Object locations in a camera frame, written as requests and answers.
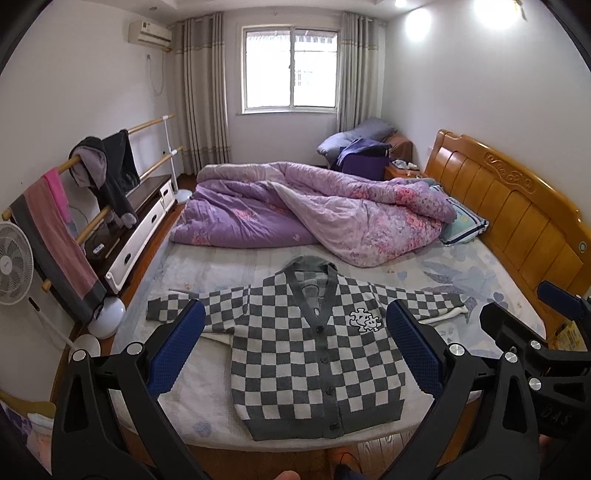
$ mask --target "electric fan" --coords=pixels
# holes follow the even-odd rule
[[[31,288],[33,273],[33,251],[29,240],[16,224],[0,222],[0,305],[20,302]],[[28,301],[39,319],[70,347],[70,354],[84,349],[91,356],[100,355],[100,344],[94,336],[85,334],[73,343],[53,325],[31,297]]]

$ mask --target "pink towel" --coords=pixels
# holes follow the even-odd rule
[[[72,214],[70,213],[70,205],[61,182],[60,173],[57,171],[57,168],[52,168],[43,177],[47,180],[51,196],[56,203],[57,210],[60,212],[61,219],[66,224],[70,223],[72,221]]]

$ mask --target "wooden headboard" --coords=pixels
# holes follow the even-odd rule
[[[535,173],[471,137],[441,130],[425,174],[490,221],[480,237],[546,326],[548,340],[565,319],[540,302],[549,280],[572,294],[591,285],[591,229],[578,208]]]

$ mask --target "cardigan sleeve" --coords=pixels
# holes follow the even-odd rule
[[[189,300],[196,299],[205,307],[204,332],[234,333],[236,323],[248,315],[250,287],[234,287],[211,293],[169,292],[168,295],[148,302],[147,320],[172,322]]]
[[[384,309],[394,300],[402,300],[417,320],[427,320],[442,316],[452,317],[465,313],[464,302],[455,293],[434,293],[424,290],[404,290],[403,288],[371,285],[375,299]]]

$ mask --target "blue gripper pad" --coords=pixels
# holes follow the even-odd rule
[[[395,300],[388,305],[386,325],[396,346],[402,353],[419,388],[435,399],[443,391],[443,367],[418,327],[413,324],[412,314]],[[439,340],[439,334],[432,328]]]
[[[544,280],[538,285],[538,298],[548,307],[560,313],[569,320],[581,320],[587,313],[583,302],[567,291],[558,288],[553,283]]]
[[[205,328],[205,307],[199,301],[182,311],[181,319],[150,362],[148,391],[157,398],[169,392]]]

